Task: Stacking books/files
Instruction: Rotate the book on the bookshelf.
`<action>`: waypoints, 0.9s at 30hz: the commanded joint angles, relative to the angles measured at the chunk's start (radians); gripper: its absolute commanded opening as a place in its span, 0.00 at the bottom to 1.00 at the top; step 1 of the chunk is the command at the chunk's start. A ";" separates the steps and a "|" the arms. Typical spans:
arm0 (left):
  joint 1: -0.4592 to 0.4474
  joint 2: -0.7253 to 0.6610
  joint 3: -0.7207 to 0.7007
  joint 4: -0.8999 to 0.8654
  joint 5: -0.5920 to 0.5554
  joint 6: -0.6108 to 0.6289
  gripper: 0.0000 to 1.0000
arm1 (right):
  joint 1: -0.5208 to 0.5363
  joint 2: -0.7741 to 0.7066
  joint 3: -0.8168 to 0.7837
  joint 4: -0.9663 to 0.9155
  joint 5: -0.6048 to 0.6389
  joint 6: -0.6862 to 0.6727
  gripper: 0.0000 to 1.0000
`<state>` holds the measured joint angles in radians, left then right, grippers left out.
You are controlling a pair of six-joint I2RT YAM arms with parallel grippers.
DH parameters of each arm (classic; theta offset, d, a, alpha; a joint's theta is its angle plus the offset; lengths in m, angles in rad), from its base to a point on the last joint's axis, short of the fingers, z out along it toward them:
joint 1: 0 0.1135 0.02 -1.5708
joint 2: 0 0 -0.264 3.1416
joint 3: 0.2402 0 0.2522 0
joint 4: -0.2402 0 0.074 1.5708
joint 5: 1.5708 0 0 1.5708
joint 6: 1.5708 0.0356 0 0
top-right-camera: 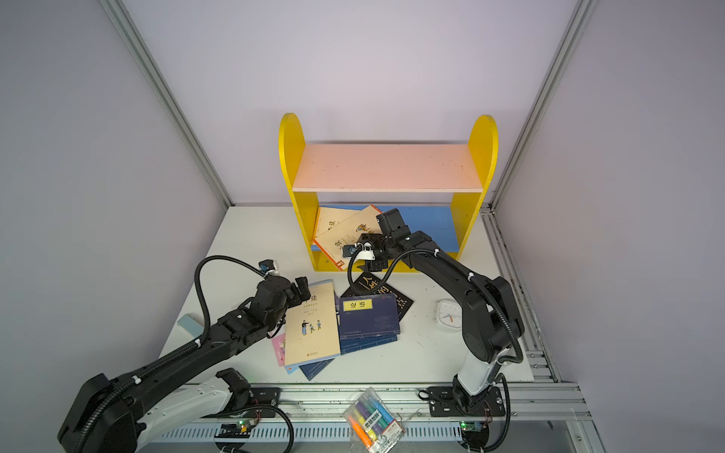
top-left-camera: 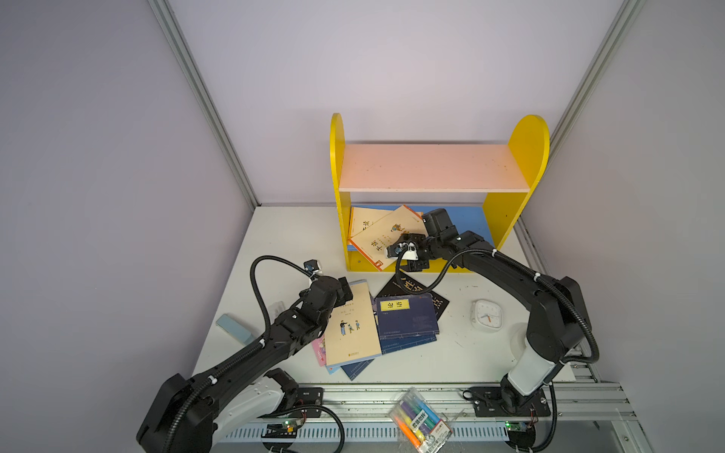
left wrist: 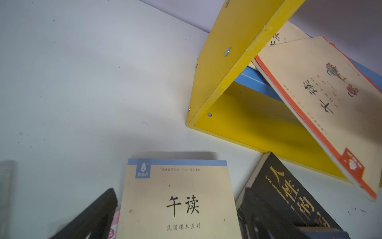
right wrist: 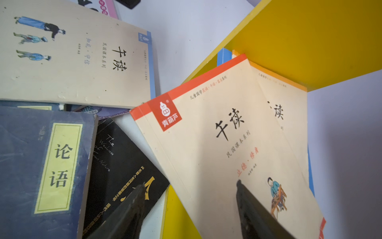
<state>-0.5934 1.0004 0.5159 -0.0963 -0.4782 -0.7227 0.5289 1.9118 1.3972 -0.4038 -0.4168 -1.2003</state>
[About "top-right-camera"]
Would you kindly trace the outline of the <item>cream book red edge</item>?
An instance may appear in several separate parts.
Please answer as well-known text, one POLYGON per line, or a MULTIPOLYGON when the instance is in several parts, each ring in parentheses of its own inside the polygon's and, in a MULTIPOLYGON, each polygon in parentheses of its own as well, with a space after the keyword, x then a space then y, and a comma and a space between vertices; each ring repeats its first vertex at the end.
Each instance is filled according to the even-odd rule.
POLYGON ((381 211, 377 207, 369 205, 350 217, 349 220, 313 239, 313 243, 336 268, 344 271, 347 269, 349 259, 343 257, 343 246, 355 245, 363 233, 380 233, 381 229, 376 220, 379 214, 381 211))

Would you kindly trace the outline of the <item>cream book yellow edge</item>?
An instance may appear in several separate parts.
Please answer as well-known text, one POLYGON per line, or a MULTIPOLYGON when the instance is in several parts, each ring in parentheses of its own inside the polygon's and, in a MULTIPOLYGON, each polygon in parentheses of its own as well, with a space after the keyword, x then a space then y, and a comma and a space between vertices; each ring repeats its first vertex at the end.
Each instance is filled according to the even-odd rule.
POLYGON ((315 220, 315 233, 313 234, 313 239, 319 237, 332 228, 339 226, 359 212, 359 210, 355 209, 320 207, 317 211, 317 217, 315 220))

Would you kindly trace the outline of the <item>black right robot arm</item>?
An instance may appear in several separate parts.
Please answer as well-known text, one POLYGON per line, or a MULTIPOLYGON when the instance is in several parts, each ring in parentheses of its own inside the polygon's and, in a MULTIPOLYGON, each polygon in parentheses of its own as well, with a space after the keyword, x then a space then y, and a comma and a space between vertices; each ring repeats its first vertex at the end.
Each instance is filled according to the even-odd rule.
POLYGON ((352 267, 359 260, 366 272, 385 271, 381 284, 403 263, 443 288, 461 308, 462 337, 468 349, 464 365, 453 379, 458 396, 483 394, 497 381, 504 365, 523 362, 519 339, 525 327, 506 279, 489 279, 458 262, 425 232, 412 232, 397 209, 379 214, 376 220, 379 233, 364 233, 343 247, 343 257, 349 261, 350 288, 360 296, 374 292, 352 278, 352 267))

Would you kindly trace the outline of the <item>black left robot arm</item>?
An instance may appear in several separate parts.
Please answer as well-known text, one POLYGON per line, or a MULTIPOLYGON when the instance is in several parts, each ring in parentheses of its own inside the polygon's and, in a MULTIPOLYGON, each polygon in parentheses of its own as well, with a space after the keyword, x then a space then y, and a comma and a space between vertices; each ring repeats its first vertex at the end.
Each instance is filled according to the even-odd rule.
POLYGON ((253 266, 222 256, 260 277, 256 292, 216 322, 203 293, 204 266, 194 270, 194 289, 202 311, 201 333, 194 340, 150 364, 115 379, 99 374, 80 388, 58 434, 66 452, 137 452, 160 436, 207 416, 243 413, 250 386, 233 368, 217 372, 192 388, 184 386, 208 369, 231 359, 281 325, 287 311, 311 297, 307 277, 289 280, 277 273, 273 260, 253 266))

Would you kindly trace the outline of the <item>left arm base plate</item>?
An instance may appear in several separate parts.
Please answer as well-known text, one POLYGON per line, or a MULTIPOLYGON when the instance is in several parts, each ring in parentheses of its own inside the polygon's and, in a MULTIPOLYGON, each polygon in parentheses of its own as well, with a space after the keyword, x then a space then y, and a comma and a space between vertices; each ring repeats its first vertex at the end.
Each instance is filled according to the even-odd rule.
POLYGON ((206 418, 277 416, 271 407, 279 406, 281 388, 254 386, 234 368, 223 369, 214 376, 224 382, 222 388, 230 392, 230 400, 221 411, 206 415, 206 418))

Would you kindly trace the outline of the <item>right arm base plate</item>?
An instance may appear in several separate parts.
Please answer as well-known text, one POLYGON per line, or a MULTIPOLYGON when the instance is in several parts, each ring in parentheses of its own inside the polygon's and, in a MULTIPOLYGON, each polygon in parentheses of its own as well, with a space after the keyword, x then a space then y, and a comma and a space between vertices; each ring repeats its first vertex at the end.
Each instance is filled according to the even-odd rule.
POLYGON ((470 396, 463 388, 431 386, 417 392, 420 400, 428 404, 432 417, 501 417, 507 414, 506 400, 500 388, 491 386, 477 396, 470 396))

